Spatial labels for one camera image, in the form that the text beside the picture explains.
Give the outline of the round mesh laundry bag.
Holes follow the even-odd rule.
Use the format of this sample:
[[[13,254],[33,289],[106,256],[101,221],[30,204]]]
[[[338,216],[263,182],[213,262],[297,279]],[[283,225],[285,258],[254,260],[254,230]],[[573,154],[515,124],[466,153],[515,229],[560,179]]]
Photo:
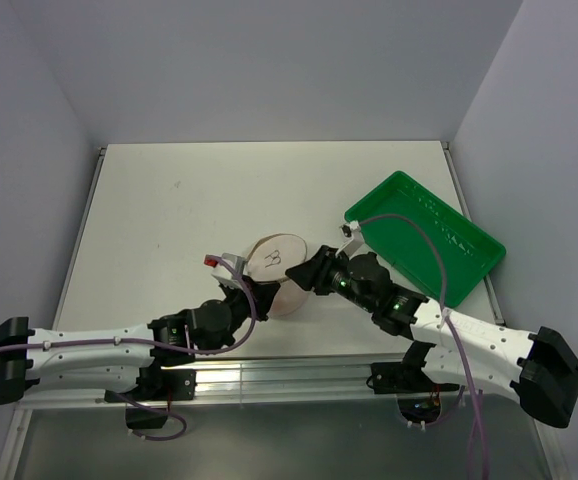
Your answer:
[[[246,255],[246,274],[258,283],[278,282],[268,316],[285,317],[302,307],[307,293],[286,275],[286,270],[307,260],[305,240],[295,234],[277,233],[260,238]]]

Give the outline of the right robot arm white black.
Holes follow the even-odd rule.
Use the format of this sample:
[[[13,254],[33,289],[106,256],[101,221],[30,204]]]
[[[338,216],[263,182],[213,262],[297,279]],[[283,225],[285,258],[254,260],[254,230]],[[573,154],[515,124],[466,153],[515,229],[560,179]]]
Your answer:
[[[569,426],[578,399],[578,358],[563,336],[542,327],[514,330],[451,312],[394,283],[374,253],[352,258],[323,246],[287,277],[319,296],[338,294],[367,312],[383,332],[410,340],[399,361],[371,366],[377,394],[433,390],[495,394],[554,428]]]

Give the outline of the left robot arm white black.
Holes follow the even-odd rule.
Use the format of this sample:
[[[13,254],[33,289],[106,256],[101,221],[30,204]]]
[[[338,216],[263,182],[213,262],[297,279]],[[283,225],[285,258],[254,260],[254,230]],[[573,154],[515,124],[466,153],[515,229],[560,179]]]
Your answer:
[[[245,278],[240,288],[223,287],[221,299],[118,330],[64,332],[9,318],[0,324],[0,406],[68,389],[152,399],[164,387],[162,368],[238,348],[237,330],[266,320],[279,289]]]

